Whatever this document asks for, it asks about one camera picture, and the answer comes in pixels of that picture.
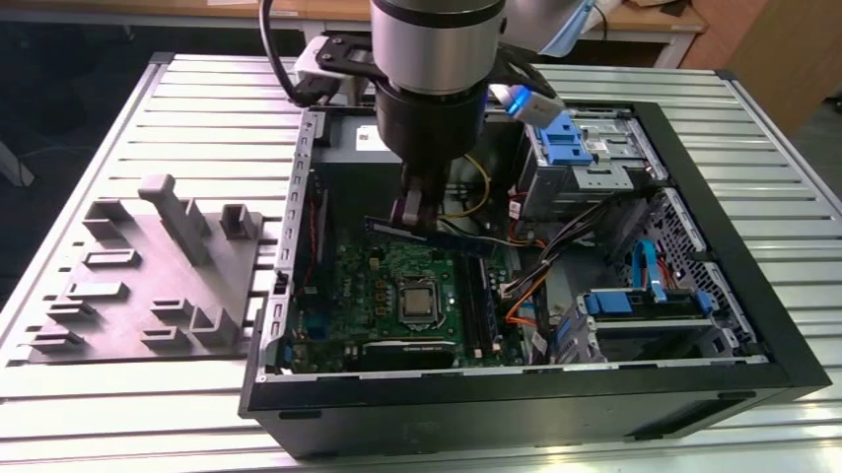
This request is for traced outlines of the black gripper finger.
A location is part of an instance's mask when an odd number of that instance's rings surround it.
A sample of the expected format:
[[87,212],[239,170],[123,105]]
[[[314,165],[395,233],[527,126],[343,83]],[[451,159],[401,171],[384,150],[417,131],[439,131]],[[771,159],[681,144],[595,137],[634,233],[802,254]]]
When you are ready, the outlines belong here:
[[451,161],[435,164],[421,178],[421,228],[434,231],[450,178]]
[[414,228],[421,222],[422,211],[422,180],[411,173],[411,168],[403,165],[402,194],[394,201],[391,222],[394,225]]

